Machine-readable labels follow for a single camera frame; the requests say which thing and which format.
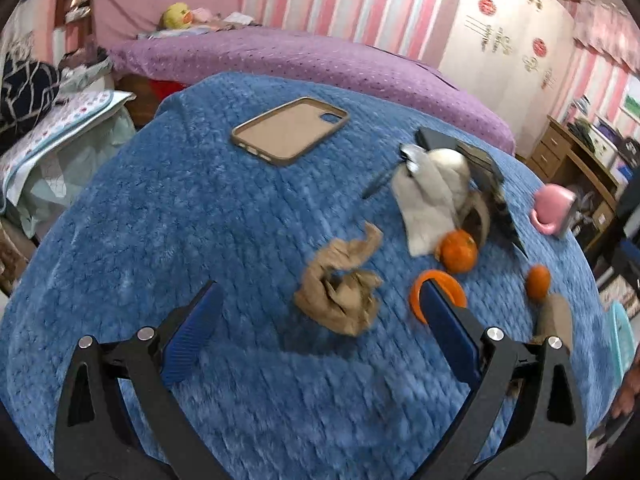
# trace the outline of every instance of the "orange ring toy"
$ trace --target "orange ring toy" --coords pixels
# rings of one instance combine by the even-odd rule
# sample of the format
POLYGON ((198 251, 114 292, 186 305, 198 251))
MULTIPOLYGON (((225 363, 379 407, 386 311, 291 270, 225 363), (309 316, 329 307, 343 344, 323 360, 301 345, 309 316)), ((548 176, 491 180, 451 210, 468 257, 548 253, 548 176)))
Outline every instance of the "orange ring toy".
POLYGON ((414 311, 415 317, 417 317, 421 322, 427 324, 427 320, 424 319, 422 309, 420 308, 420 288, 427 280, 435 280, 436 283, 440 285, 440 288, 442 288, 442 290, 447 294, 451 303, 455 306, 466 308, 465 291, 462 290, 462 286, 458 283, 458 280, 441 270, 425 270, 414 281, 414 284, 411 287, 411 292, 409 293, 409 305, 411 306, 411 310, 414 311))

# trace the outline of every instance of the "blue fuzzy bedspread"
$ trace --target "blue fuzzy bedspread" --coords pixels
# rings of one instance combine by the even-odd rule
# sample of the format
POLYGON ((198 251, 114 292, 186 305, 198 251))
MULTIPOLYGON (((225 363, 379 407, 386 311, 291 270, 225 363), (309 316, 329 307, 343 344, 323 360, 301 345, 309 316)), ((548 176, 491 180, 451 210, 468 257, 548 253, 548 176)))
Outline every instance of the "blue fuzzy bedspread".
MULTIPOLYGON (((207 279, 225 291, 223 321, 174 394, 236 479, 405 479, 453 420, 458 384, 430 330, 407 305, 412 281, 437 267, 411 258, 387 187, 363 202, 372 177, 397 160, 400 141, 430 126, 488 150, 530 262, 573 308, 572 365, 588 429, 612 395, 604 315, 572 236, 543 237, 529 223, 540 181, 509 155, 430 116, 318 84, 228 73, 165 100, 155 120, 103 166, 55 224, 11 298, 0 330, 0 395, 49 465, 56 401, 74 345, 129 338, 186 304, 207 279), (300 96, 351 113, 349 124, 287 168, 231 145, 231 129, 300 96), (367 265, 385 280, 378 320, 359 338, 335 335, 292 303, 314 251, 331 238, 382 229, 367 265)), ((460 276, 485 325, 528 340, 529 262, 499 235, 460 276)), ((161 456, 132 389, 129 412, 145 449, 161 456)), ((495 450, 509 407, 485 452, 495 450)))

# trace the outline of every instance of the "crumpled paper bag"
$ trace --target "crumpled paper bag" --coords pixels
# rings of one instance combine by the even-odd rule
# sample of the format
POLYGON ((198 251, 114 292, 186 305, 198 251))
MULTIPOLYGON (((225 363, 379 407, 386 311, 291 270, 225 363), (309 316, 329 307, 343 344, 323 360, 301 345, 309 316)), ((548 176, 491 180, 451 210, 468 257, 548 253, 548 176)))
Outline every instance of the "crumpled paper bag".
POLYGON ((372 292, 382 279, 372 270, 359 269, 382 243, 382 231, 365 223, 364 240, 334 238, 316 252, 294 294, 296 306, 332 332, 357 336, 373 324, 378 300, 372 292), (339 276, 335 271, 350 270, 339 276))

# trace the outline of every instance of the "phone case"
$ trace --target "phone case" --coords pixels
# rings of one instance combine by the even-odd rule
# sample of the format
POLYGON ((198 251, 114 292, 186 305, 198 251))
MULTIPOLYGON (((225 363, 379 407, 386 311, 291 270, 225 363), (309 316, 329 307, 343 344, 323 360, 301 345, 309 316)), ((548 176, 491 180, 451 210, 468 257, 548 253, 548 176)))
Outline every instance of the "phone case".
POLYGON ((338 131, 349 118, 341 108, 302 97, 240 124, 231 133, 231 142, 270 164, 287 166, 338 131), (324 120, 327 114, 338 121, 324 120))

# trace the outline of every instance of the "hand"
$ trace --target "hand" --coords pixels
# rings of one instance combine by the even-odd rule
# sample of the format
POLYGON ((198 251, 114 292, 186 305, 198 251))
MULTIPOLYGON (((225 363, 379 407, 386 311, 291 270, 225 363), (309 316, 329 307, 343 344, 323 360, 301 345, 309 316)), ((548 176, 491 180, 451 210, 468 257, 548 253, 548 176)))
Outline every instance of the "hand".
POLYGON ((636 350, 634 362, 625 374, 620 389, 613 399, 610 414, 613 418, 628 415, 633 411, 636 395, 640 394, 640 346, 636 350))

